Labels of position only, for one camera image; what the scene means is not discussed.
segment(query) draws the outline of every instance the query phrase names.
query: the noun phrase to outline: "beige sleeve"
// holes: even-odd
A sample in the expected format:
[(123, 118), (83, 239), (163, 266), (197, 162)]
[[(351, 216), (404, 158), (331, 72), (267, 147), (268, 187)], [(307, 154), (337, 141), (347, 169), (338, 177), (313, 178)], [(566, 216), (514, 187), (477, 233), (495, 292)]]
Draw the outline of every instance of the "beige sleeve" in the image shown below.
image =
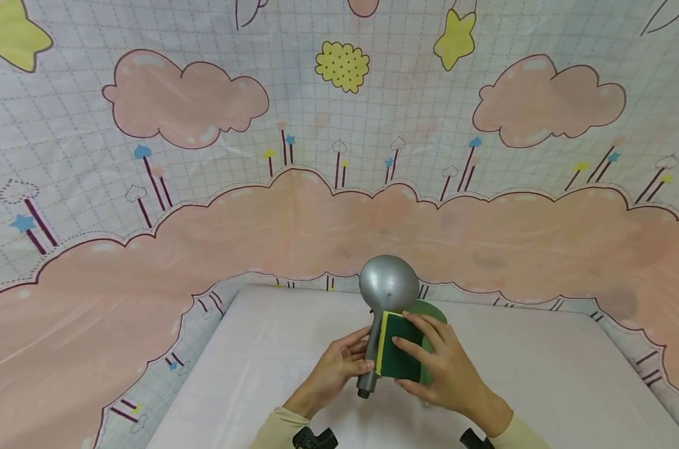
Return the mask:
[(549, 449), (549, 445), (516, 413), (504, 433), (489, 441), (494, 449)]
[(259, 427), (249, 449), (294, 449), (292, 439), (302, 427), (308, 425), (309, 420), (306, 417), (277, 407)]

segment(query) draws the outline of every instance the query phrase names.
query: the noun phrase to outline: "black clamp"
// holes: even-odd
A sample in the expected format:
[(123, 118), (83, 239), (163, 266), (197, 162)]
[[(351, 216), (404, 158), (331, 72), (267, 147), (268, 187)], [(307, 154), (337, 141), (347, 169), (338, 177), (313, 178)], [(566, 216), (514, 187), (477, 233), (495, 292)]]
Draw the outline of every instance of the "black clamp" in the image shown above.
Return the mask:
[(303, 427), (292, 439), (292, 444), (295, 449), (334, 449), (339, 445), (339, 442), (331, 429), (315, 436), (309, 427)]
[(462, 442), (466, 449), (494, 449), (494, 445), (491, 444), (488, 438), (481, 441), (471, 427), (464, 432), (459, 441)]

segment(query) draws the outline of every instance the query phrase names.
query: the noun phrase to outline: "white table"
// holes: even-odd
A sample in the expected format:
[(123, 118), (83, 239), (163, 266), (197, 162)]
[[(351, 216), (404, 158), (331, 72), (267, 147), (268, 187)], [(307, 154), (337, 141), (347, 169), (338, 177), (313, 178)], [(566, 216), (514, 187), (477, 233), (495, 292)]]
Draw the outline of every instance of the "white table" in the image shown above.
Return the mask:
[[(553, 449), (679, 449), (678, 425), (589, 317), (434, 304), (489, 386)], [(358, 294), (242, 288), (149, 449), (247, 448), (327, 345), (371, 317)], [(350, 381), (311, 427), (331, 427), (339, 448), (458, 449), (470, 425), (380, 379), (368, 400)]]

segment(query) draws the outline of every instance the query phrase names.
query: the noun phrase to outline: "fabric backdrop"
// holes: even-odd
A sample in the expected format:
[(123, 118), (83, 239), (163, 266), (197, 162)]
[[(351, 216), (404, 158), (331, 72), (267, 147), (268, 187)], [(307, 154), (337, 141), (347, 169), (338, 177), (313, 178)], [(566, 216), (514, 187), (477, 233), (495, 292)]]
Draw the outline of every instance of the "fabric backdrop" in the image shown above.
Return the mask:
[(383, 253), (679, 423), (679, 0), (0, 0), (0, 449), (144, 448), (242, 284)]

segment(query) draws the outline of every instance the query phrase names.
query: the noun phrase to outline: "wrinkled fabric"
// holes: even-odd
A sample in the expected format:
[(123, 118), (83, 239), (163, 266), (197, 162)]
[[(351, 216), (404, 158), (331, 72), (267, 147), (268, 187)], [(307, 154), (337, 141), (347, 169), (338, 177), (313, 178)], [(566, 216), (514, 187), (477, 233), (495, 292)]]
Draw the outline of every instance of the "wrinkled fabric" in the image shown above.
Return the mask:
[(385, 253), (679, 424), (679, 0), (319, 3), (0, 0), (0, 449), (145, 447), (240, 285)]

